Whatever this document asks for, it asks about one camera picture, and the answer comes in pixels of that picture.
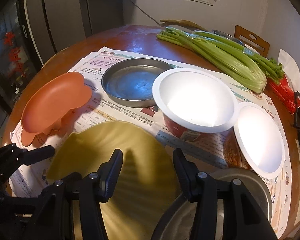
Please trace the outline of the large steel bowl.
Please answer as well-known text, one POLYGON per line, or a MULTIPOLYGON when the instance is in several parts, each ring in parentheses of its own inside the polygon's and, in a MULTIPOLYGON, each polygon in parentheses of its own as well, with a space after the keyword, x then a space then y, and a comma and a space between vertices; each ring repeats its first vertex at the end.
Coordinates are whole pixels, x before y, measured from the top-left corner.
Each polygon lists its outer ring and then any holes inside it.
POLYGON ((152 239, 276 239, 264 181, 251 171, 228 168, 207 175, 191 203, 180 195, 159 220, 152 239))

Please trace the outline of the yellow shell-shaped plate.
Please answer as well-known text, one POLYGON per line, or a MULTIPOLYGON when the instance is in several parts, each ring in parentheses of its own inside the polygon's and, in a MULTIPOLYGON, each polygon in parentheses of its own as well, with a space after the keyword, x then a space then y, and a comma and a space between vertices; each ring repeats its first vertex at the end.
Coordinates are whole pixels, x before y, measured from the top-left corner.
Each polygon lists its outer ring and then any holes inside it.
POLYGON ((172 161, 164 147, 144 129, 107 121, 71 133, 57 150, 47 171, 52 183, 72 172, 83 177, 97 171, 115 149, 123 165, 114 194, 101 212, 109 239, 150 239, 168 207, 180 194, 172 161))

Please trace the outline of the orange plastic plate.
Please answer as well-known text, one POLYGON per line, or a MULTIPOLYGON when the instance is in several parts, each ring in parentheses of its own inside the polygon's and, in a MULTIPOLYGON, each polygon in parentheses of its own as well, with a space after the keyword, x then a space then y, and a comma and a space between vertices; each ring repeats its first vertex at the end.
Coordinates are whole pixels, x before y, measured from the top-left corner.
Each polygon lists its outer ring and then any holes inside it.
POLYGON ((26 104, 21 115, 21 142, 30 146, 36 135, 50 135, 62 127, 62 118, 73 109, 84 106, 92 97, 84 76, 68 72, 39 89, 26 104))

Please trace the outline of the red paper bowl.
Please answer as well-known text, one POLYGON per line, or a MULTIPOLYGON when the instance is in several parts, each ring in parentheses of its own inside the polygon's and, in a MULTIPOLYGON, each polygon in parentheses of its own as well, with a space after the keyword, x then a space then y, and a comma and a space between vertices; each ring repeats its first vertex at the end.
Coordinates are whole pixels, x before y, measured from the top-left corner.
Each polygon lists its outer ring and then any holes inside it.
POLYGON ((198 141, 232 128, 238 101, 217 77, 192 68, 174 68, 153 82, 152 94, 168 130, 179 139, 198 141))
POLYGON ((283 168, 285 147, 273 118, 252 102, 238 104, 238 118, 223 144, 228 167, 251 170, 273 179, 283 168))

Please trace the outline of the steel pan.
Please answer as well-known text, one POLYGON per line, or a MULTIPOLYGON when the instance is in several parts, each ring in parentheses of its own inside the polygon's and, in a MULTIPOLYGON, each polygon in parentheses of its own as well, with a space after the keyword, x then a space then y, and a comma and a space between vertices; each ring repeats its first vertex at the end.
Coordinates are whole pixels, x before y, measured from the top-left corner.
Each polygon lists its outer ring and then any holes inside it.
POLYGON ((169 69, 172 69, 170 64, 157 59, 127 59, 106 70, 101 85, 108 97, 119 105, 132 108, 151 107, 155 105, 153 82, 169 69))

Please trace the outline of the newspaper sheets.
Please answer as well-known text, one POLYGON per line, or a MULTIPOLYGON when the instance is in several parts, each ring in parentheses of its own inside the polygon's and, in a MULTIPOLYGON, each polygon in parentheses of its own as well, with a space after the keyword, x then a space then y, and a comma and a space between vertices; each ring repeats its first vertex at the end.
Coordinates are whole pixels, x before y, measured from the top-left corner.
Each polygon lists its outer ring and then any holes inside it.
MULTIPOLYGON (((91 100, 80 111, 83 111, 79 117, 75 117, 75 110, 70 111, 70 117, 74 118, 74 124, 65 132, 65 135, 52 135, 48 139, 44 139, 44 135, 36 135, 33 143, 26 146, 28 150, 33 150, 42 146, 51 144, 57 150, 62 143, 70 136, 71 133, 81 133, 86 129, 106 121, 125 121, 141 127, 145 131, 151 133, 164 146, 168 154, 172 154, 172 150, 184 146, 186 157, 190 161, 198 164, 198 168, 205 168, 209 172, 226 168, 224 159, 224 141, 228 135, 228 131, 214 135, 207 135, 198 141, 190 142, 178 139, 168 131, 164 124, 164 117, 157 107, 152 108, 127 108, 119 106, 113 100, 110 100, 105 91, 101 88, 101 77, 104 72, 114 63, 118 63, 127 59, 142 58, 147 55, 113 50, 107 47, 101 48, 99 51, 93 51, 85 58, 79 60, 68 72, 79 72, 88 80, 92 81, 91 85, 98 95, 93 95, 91 100)), ((260 177, 268 187, 271 196, 272 214, 271 226, 273 227, 278 238, 282 237, 288 224, 292 182, 291 182, 291 163, 289 157, 288 142, 285 136, 282 122, 272 99, 262 93, 256 95, 247 88, 241 86, 231 77, 204 69, 222 82, 224 82, 234 93, 238 103, 250 102, 262 107, 269 116, 275 121, 279 128, 284 145, 284 164, 281 173, 275 178, 268 179, 260 177)), ((47 179, 47 171, 52 160, 44 160, 32 166, 22 165, 9 178, 8 182, 17 197, 35 197, 43 188, 49 185, 47 179)))

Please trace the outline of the celery bunch front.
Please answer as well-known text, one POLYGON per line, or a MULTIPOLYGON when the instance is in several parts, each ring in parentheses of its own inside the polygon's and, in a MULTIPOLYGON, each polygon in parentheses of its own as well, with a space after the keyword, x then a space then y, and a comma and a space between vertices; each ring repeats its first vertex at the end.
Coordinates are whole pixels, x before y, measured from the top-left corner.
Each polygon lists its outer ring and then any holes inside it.
POLYGON ((194 51, 256 94, 263 93, 267 85, 267 78, 259 66, 241 50, 224 42, 172 27, 166 27, 157 38, 194 51))

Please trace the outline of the celery bunch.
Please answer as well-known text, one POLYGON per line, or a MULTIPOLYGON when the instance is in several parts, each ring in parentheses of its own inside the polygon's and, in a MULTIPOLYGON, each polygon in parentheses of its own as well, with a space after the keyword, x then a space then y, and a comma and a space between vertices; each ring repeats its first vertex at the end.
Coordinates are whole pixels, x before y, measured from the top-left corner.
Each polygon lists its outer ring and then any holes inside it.
POLYGON ((204 38, 207 38, 210 42, 218 41, 217 44, 223 43, 228 46, 231 46, 232 48, 236 48, 240 50, 242 53, 250 57, 264 72, 266 77, 271 79, 273 82, 275 82, 277 85, 280 84, 280 81, 284 77, 284 71, 283 66, 281 63, 277 63, 277 61, 274 58, 266 58, 251 49, 238 44, 235 41, 232 41, 226 37, 213 34, 207 31, 201 31, 201 30, 195 30, 192 32, 194 35, 202 36, 204 38))
POLYGON ((267 85, 267 78, 259 66, 241 50, 224 42, 172 27, 166 27, 157 38, 194 51, 256 94, 263 93, 267 85))

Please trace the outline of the red tissue box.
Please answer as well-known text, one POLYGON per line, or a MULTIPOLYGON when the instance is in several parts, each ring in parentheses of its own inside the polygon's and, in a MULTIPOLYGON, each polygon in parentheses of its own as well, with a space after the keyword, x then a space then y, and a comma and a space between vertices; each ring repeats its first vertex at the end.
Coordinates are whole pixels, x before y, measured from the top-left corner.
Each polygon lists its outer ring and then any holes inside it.
POLYGON ((300 70, 296 61, 283 49, 280 49, 278 61, 282 64, 284 76, 279 84, 271 79, 268 84, 289 113, 294 115, 296 109, 300 107, 300 99, 297 103, 294 100, 294 93, 300 93, 300 70))

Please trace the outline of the celery bunch back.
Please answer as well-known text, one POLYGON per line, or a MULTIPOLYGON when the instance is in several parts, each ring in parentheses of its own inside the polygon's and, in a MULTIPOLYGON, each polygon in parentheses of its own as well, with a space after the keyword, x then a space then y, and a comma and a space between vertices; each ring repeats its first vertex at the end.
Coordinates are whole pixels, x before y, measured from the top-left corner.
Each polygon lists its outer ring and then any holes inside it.
POLYGON ((284 71, 283 66, 281 63, 277 63, 277 61, 274 58, 266 58, 251 49, 238 44, 235 41, 232 41, 226 37, 213 34, 207 31, 201 31, 201 30, 195 30, 192 32, 194 35, 202 36, 204 38, 207 38, 210 42, 218 41, 217 44, 223 43, 228 46, 231 46, 232 48, 236 48, 240 50, 242 53, 250 57, 264 72, 266 77, 271 79, 273 82, 275 82, 277 85, 280 84, 280 81, 284 77, 284 71))

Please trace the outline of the grey refrigerator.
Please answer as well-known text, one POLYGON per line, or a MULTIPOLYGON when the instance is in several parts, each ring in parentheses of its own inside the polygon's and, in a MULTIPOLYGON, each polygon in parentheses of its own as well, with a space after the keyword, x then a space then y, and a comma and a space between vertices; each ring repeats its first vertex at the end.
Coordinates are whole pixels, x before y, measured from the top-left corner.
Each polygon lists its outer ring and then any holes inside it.
POLYGON ((123 0, 17 0, 27 51, 37 69, 61 50, 121 27, 123 0))

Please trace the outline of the small steel bowl background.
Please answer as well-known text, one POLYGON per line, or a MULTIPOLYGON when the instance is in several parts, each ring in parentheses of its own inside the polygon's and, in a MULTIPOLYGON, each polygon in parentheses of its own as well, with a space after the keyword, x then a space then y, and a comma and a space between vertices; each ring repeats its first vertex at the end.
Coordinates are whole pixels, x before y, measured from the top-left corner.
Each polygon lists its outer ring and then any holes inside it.
POLYGON ((233 36, 231 36, 231 35, 229 35, 229 34, 227 34, 225 32, 222 32, 222 31, 219 31, 219 30, 212 30, 212 32, 214 34, 219 35, 219 36, 228 38, 229 40, 232 40, 232 41, 234 41, 234 42, 236 42, 236 43, 238 43, 238 44, 240 44, 242 46, 245 46, 245 44, 241 40, 239 40, 239 39, 237 39, 237 38, 235 38, 235 37, 233 37, 233 36))

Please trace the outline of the wooden chair backrest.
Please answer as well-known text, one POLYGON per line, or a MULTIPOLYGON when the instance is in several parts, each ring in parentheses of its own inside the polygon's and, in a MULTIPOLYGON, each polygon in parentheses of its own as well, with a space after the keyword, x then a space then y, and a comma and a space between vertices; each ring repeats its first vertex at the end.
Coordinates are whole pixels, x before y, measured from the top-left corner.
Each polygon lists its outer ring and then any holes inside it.
POLYGON ((236 25, 234 37, 256 50, 260 55, 268 56, 270 44, 252 31, 236 25))

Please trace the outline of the curved wooden chair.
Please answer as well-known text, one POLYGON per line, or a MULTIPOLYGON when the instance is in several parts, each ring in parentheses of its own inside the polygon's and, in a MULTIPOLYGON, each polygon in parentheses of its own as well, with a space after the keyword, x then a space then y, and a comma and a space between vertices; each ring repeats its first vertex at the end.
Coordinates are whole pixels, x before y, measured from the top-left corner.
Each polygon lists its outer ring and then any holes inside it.
POLYGON ((177 25, 186 29, 189 29, 191 31, 194 30, 201 30, 201 31, 207 31, 207 29, 201 27, 200 25, 191 22, 191 21, 187 21, 187 20, 160 20, 160 25, 162 27, 167 27, 170 25, 177 25))

